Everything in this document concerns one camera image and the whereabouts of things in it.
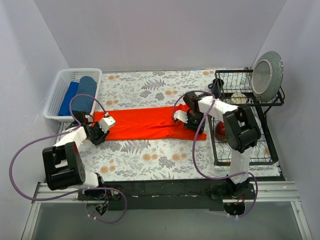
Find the orange t shirt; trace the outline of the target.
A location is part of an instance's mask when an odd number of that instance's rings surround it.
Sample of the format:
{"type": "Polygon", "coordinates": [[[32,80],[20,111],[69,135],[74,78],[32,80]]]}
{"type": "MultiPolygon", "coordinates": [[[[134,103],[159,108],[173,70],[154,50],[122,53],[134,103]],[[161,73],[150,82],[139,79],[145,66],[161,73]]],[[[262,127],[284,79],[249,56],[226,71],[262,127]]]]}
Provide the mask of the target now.
{"type": "Polygon", "coordinates": [[[153,107],[139,109],[111,110],[108,114],[114,118],[106,137],[108,141],[179,139],[192,141],[196,132],[184,127],[184,123],[174,122],[172,111],[186,112],[188,107],[180,104],[176,107],[153,107]]]}

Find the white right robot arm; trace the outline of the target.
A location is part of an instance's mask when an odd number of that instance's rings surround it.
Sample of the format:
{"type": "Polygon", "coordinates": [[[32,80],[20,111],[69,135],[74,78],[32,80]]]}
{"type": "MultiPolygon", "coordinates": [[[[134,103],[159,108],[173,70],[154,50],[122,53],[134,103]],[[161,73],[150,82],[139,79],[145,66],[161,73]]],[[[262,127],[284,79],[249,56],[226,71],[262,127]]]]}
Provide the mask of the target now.
{"type": "Polygon", "coordinates": [[[191,111],[186,114],[188,120],[192,115],[195,115],[197,120],[192,143],[192,161],[196,171],[206,179],[225,181],[227,195],[232,199],[239,198],[249,187],[249,177],[254,176],[249,172],[250,158],[261,138],[261,131],[252,109],[247,105],[236,106],[225,103],[205,91],[201,91],[201,95],[189,91],[182,99],[191,111]],[[209,177],[197,166],[196,141],[207,116],[216,118],[224,124],[226,141],[231,148],[230,168],[225,177],[209,177]]]}

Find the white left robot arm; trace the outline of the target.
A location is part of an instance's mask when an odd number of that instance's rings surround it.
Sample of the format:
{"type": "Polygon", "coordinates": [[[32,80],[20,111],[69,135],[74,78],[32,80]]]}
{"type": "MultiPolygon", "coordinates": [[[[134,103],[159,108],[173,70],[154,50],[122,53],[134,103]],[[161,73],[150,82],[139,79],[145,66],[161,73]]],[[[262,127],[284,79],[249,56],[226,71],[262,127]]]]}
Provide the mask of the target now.
{"type": "Polygon", "coordinates": [[[116,121],[103,113],[99,121],[90,122],[83,111],[73,111],[75,121],[68,126],[66,134],[54,145],[42,151],[46,182],[50,190],[89,189],[95,200],[106,196],[106,187],[98,173],[85,170],[79,147],[89,140],[98,146],[105,142],[116,121]]]}

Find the red bowl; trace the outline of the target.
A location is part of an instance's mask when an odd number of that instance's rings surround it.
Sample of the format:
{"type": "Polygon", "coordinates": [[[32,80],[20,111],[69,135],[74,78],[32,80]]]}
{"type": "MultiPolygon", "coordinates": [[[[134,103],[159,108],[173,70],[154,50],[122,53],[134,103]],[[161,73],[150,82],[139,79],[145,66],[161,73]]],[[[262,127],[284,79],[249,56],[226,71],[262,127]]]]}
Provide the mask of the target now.
{"type": "Polygon", "coordinates": [[[226,139],[226,130],[225,130],[225,125],[222,121],[219,121],[216,124],[215,127],[215,135],[218,139],[221,141],[224,141],[226,139]]]}

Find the royal blue rolled shirt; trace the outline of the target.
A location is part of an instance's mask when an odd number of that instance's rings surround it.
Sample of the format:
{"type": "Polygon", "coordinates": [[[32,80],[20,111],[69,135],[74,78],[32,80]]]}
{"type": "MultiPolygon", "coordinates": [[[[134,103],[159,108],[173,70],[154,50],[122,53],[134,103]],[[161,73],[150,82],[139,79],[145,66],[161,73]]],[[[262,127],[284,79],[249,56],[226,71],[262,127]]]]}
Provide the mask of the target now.
{"type": "Polygon", "coordinates": [[[72,81],[69,84],[69,87],[64,95],[63,101],[61,103],[60,109],[58,111],[58,116],[70,116],[70,101],[71,99],[76,95],[77,91],[78,91],[78,87],[79,87],[79,83],[72,81]]]}

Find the black cup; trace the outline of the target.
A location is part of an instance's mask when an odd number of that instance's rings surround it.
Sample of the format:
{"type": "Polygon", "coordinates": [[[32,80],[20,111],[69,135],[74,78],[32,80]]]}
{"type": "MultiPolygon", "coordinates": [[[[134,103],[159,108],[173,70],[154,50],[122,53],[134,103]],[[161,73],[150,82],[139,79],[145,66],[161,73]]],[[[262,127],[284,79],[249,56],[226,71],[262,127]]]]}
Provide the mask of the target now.
{"type": "Polygon", "coordinates": [[[208,85],[208,88],[212,93],[219,93],[222,91],[224,86],[224,81],[220,78],[215,78],[212,83],[208,85]]]}

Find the grey blue rolled shirt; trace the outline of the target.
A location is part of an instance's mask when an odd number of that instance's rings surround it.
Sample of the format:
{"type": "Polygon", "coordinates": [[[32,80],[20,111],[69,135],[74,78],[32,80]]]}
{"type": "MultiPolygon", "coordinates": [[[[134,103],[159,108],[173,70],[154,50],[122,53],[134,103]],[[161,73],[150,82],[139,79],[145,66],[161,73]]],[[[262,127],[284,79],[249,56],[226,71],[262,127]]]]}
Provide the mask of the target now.
{"type": "Polygon", "coordinates": [[[76,98],[72,101],[71,110],[73,112],[90,113],[93,108],[94,99],[97,91],[97,83],[90,76],[83,76],[78,85],[76,98]]]}

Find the white plastic basket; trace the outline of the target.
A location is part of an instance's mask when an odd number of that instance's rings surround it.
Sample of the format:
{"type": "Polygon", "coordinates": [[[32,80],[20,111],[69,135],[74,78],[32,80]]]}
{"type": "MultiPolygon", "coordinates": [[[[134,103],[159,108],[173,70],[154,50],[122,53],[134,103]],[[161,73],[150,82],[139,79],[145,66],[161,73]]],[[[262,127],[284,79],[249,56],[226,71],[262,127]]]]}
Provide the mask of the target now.
{"type": "Polygon", "coordinates": [[[49,92],[44,108],[44,117],[57,120],[59,122],[73,122],[71,116],[58,116],[61,104],[65,98],[66,92],[71,82],[80,82],[83,76],[89,76],[96,82],[96,91],[94,97],[98,98],[101,84],[102,70],[99,68],[68,68],[63,69],[56,75],[52,88],[49,92]]]}

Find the grey patterned plate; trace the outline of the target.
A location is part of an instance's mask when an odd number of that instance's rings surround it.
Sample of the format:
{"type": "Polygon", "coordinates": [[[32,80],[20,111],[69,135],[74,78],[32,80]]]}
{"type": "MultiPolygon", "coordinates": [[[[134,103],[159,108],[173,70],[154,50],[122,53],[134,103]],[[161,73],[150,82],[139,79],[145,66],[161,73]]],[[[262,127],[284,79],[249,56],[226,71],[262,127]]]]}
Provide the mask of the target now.
{"type": "Polygon", "coordinates": [[[253,68],[250,85],[254,97],[262,103],[270,102],[278,93],[283,81],[284,66],[275,51],[264,53],[253,68]]]}

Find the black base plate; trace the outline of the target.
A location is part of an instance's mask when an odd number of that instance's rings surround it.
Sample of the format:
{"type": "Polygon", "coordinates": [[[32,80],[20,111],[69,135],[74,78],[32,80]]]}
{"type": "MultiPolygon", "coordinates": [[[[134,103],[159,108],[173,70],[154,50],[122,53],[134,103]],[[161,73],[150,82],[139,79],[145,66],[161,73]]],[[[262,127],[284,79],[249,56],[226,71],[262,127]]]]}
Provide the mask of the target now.
{"type": "Polygon", "coordinates": [[[110,190],[98,199],[90,191],[79,193],[79,201],[107,201],[109,211],[128,210],[189,210],[223,211],[223,200],[234,201],[239,196],[246,200],[255,198],[253,184],[247,182],[233,187],[229,180],[183,179],[105,182],[110,190]]]}

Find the aluminium frame rail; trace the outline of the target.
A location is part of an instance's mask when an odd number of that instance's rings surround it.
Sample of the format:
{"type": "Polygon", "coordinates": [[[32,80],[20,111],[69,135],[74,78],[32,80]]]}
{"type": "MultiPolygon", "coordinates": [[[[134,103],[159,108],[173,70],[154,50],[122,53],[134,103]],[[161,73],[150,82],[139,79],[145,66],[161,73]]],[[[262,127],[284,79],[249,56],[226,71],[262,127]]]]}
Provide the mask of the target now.
{"type": "Polygon", "coordinates": [[[101,220],[88,216],[96,200],[71,194],[32,204],[24,240],[310,240],[312,238],[295,184],[262,181],[257,200],[243,217],[201,207],[108,211],[101,220]]]}

